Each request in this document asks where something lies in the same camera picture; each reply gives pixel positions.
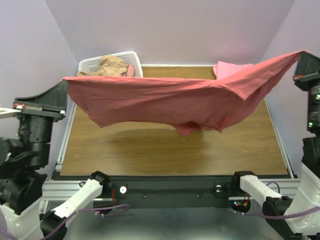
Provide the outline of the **dusty red t-shirt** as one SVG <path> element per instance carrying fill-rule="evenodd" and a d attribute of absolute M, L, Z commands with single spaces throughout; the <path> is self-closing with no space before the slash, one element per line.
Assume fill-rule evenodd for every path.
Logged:
<path fill-rule="evenodd" d="M 218 80 L 69 76 L 68 95 L 100 128 L 124 122 L 166 124 L 182 136 L 221 132 L 242 122 L 299 59 L 283 54 Z"/>

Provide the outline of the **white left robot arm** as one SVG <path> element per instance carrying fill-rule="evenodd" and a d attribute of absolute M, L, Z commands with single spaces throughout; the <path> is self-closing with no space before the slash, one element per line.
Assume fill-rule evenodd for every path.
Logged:
<path fill-rule="evenodd" d="M 0 139 L 0 211 L 8 240 L 62 240 L 74 216 L 111 188 L 108 175 L 95 171 L 79 189 L 51 208 L 44 200 L 54 123 L 66 115 L 68 83 L 61 81 L 31 97 L 17 97 L 0 112 L 16 118 L 17 138 Z"/>

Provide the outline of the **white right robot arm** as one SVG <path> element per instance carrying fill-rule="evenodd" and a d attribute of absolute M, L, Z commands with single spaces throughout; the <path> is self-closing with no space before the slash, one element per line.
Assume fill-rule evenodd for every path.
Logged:
<path fill-rule="evenodd" d="M 307 131 L 299 179 L 259 179 L 250 171 L 236 171 L 230 188 L 236 196 L 246 194 L 256 205 L 252 212 L 231 203 L 235 213 L 253 215 L 266 222 L 284 240 L 320 238 L 320 59 L 303 51 L 298 55 L 294 84 L 308 94 Z"/>

